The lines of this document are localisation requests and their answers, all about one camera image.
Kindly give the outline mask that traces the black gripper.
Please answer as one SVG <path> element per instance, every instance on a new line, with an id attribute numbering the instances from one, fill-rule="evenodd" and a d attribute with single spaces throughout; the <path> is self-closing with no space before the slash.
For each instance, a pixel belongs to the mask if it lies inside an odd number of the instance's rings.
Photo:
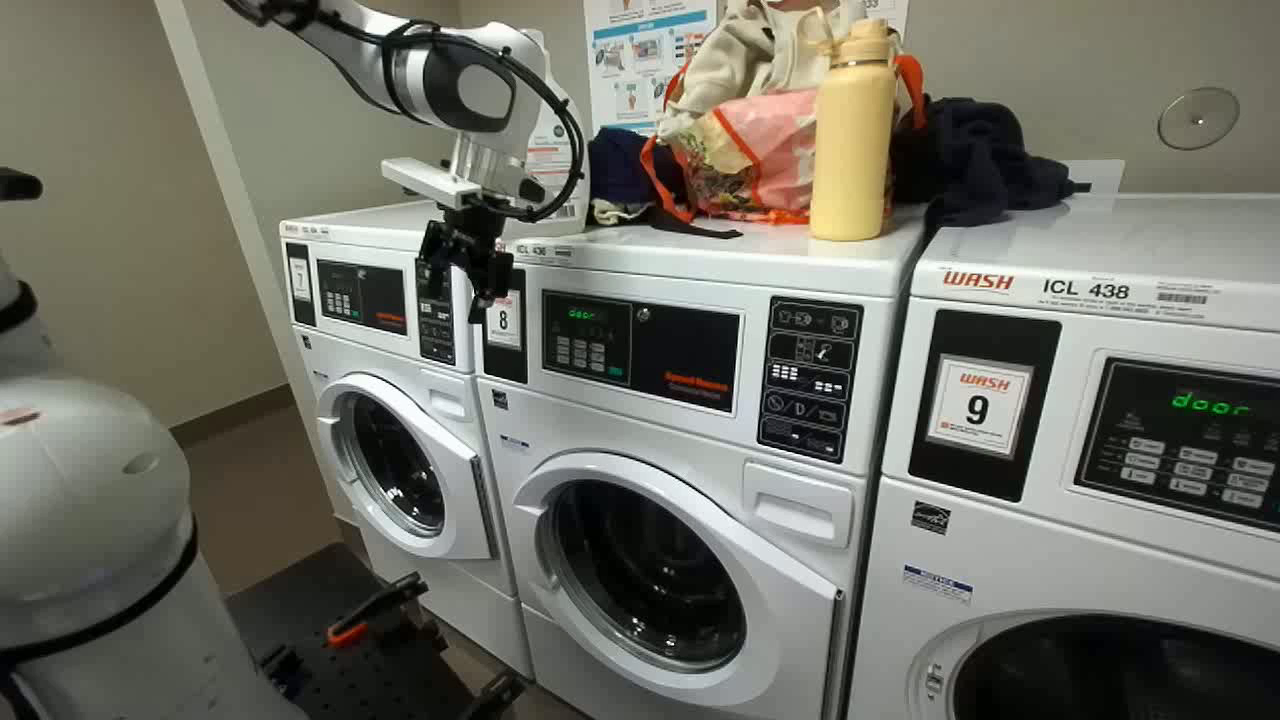
<path id="1" fill-rule="evenodd" d="M 439 267 L 452 265 L 472 285 L 467 316 L 481 321 L 491 301 L 515 286 L 515 258 L 495 247 L 502 217 L 488 204 L 449 206 L 425 223 L 421 256 Z"/>

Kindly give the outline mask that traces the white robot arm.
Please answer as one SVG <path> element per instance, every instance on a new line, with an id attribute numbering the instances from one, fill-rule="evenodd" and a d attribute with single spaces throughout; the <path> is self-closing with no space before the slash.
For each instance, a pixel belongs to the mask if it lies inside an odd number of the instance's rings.
<path id="1" fill-rule="evenodd" d="M 449 163 L 384 175 L 437 204 L 425 253 L 472 301 L 513 286 L 501 233 L 556 217 L 529 137 L 566 119 L 548 47 L 501 20 L 437 24 L 369 0 L 225 0 L 321 51 L 373 108 L 457 137 Z M 58 362 L 27 279 L 5 285 L 0 684 L 13 720 L 309 720 L 247 651 L 199 553 L 174 434 L 127 392 Z"/>

